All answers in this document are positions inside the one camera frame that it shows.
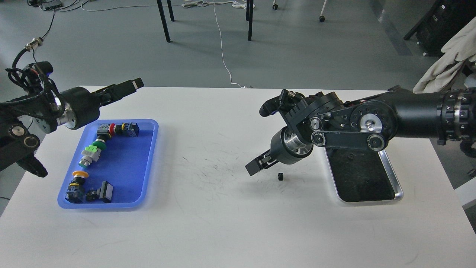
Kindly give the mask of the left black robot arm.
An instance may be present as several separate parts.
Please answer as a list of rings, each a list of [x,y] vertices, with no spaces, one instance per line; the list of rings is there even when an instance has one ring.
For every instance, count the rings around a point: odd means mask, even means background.
[[[95,92],[83,87],[59,92],[49,77],[53,72],[51,63],[41,61],[17,68],[24,53],[42,44],[43,38],[34,38],[17,54],[12,66],[6,69],[10,81],[22,88],[26,95],[2,102],[0,110],[1,170],[17,163],[25,171],[40,178],[48,174],[34,156],[41,141],[29,131],[22,117],[31,117],[31,121],[47,134],[56,131],[61,125],[71,130],[80,129],[99,118],[101,107],[136,93],[144,86],[143,80],[136,78]]]

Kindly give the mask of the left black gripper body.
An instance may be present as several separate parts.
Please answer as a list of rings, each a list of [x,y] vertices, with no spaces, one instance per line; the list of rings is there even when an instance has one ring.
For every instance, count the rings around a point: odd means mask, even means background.
[[[83,87],[74,87],[60,93],[66,105],[65,111],[57,119],[58,126],[65,125],[68,129],[77,130],[100,116],[100,98]]]

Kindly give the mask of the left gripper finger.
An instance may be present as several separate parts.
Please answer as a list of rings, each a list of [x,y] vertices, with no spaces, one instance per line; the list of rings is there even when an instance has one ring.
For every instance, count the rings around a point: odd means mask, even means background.
[[[144,87],[143,80],[136,78],[119,84],[109,85],[90,94],[93,98],[124,98],[136,93],[136,91],[142,87]]]
[[[99,93],[97,98],[99,100],[99,107],[104,107],[116,101],[111,93]]]

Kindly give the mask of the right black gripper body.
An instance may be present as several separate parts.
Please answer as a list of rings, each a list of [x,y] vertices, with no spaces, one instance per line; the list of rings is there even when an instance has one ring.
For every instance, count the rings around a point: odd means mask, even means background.
[[[271,139],[270,157],[280,163],[292,165],[308,157],[313,149],[312,144],[301,142],[289,127],[283,127]]]

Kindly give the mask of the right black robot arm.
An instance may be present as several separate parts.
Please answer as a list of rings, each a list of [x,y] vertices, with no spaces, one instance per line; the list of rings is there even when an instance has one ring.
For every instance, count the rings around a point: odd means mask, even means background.
[[[475,88],[415,94],[395,86],[347,102],[334,92],[304,96],[283,89],[260,107],[262,117],[276,113],[286,126],[267,151],[246,164],[249,175],[278,162],[297,163],[314,146],[382,151],[394,137],[435,138],[440,145],[459,141],[461,151],[475,158]]]

